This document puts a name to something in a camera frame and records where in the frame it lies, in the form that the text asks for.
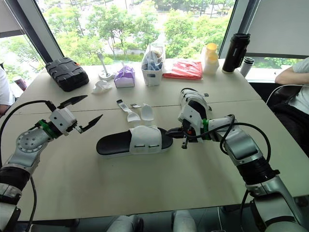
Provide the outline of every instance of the green ring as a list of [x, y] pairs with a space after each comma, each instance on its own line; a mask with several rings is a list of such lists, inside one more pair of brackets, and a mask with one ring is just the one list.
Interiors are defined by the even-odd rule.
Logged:
[[50, 129], [49, 125], [44, 123], [42, 120], [39, 121], [39, 124], [43, 127], [43, 130], [52, 138], [56, 139], [58, 136]]
[[[203, 125], [204, 125], [204, 132], [208, 131], [208, 124], [209, 124], [209, 120], [208, 119], [203, 119]], [[209, 137], [209, 134], [205, 135], [205, 139], [206, 140], [211, 140], [211, 138]]]

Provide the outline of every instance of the black thermos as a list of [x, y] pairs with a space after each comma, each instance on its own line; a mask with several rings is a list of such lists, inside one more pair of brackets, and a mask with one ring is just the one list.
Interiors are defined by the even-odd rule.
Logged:
[[250, 34], [234, 34], [231, 38], [230, 47], [225, 58], [222, 71], [232, 73], [238, 68], [247, 52], [247, 45], [250, 43]]

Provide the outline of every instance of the red bag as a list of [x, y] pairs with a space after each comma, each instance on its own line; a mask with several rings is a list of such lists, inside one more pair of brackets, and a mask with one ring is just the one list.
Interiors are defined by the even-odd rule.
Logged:
[[165, 78], [200, 80], [202, 72], [202, 64], [199, 61], [166, 59], [164, 62], [163, 76]]

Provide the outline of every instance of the yellow bottle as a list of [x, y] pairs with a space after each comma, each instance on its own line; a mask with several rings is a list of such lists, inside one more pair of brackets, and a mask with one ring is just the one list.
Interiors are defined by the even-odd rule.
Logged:
[[209, 43], [206, 46], [205, 64], [203, 65], [203, 73], [214, 75], [219, 67], [219, 56], [216, 53], [217, 45]]

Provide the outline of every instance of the yellow lid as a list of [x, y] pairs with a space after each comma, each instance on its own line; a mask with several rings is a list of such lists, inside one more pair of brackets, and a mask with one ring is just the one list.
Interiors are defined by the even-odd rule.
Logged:
[[206, 45], [206, 49], [209, 52], [215, 52], [217, 50], [218, 45], [216, 45], [215, 43], [209, 43]]
[[208, 55], [208, 60], [215, 61], [215, 60], [217, 60], [217, 59], [219, 59], [219, 56], [218, 56], [217, 53], [210, 53], [210, 54]]

